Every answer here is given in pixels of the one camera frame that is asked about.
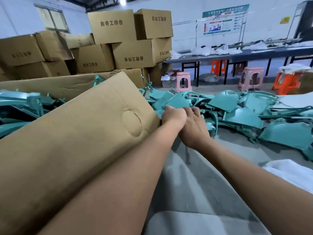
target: ceiling light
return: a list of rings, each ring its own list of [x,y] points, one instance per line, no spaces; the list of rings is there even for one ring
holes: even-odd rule
[[[119,0],[119,3],[120,3],[122,6],[126,6],[126,0]]]

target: poster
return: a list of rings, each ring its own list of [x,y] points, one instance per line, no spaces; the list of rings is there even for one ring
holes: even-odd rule
[[[203,35],[240,32],[248,8],[249,4],[203,12],[202,18],[212,17],[205,21]]]
[[[288,24],[289,21],[290,21],[290,16],[286,16],[286,17],[284,17],[284,18],[281,19],[281,21],[280,21],[279,24],[280,24],[280,25],[282,25],[282,24]]]

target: plastic stool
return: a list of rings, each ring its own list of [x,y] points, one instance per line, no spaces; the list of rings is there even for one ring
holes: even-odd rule
[[[272,86],[272,90],[278,90],[277,95],[287,95],[289,92],[299,88],[300,83],[298,80],[301,75],[302,72],[295,72],[294,74],[279,73]]]
[[[180,80],[185,78],[187,81],[184,84],[184,88],[181,88],[180,86]],[[189,72],[178,72],[176,74],[176,91],[177,92],[182,92],[182,91],[187,91],[187,90],[193,90],[191,87],[191,80],[190,80],[190,73]]]
[[[260,89],[263,85],[263,77],[264,77],[264,68],[249,68],[245,67],[242,72],[241,79],[239,81],[238,88],[240,90],[248,90],[250,88],[258,88]],[[260,74],[260,81],[257,83],[258,74]]]
[[[222,61],[222,64],[224,64],[224,67],[222,67],[222,71],[225,74],[226,70],[226,60]],[[211,67],[211,73],[214,73],[214,75],[219,76],[219,69],[221,67],[221,61],[212,61],[212,67]]]

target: pink plastic stool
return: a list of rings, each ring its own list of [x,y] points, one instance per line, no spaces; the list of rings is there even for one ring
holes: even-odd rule
[[[180,80],[183,78],[186,79],[186,83],[184,84],[184,88],[181,88],[180,87]],[[177,92],[193,90],[191,87],[191,80],[190,80],[190,73],[189,72],[178,72],[176,74],[176,88],[175,89]]]
[[[264,77],[264,68],[249,68],[245,67],[242,72],[241,79],[238,85],[239,90],[249,90],[251,88],[260,89],[263,86],[263,77]],[[258,75],[260,74],[260,81],[257,82]]]

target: window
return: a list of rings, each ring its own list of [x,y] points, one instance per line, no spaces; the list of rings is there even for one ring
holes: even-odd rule
[[[47,30],[58,30],[69,33],[63,12],[48,7],[36,6],[37,11]]]

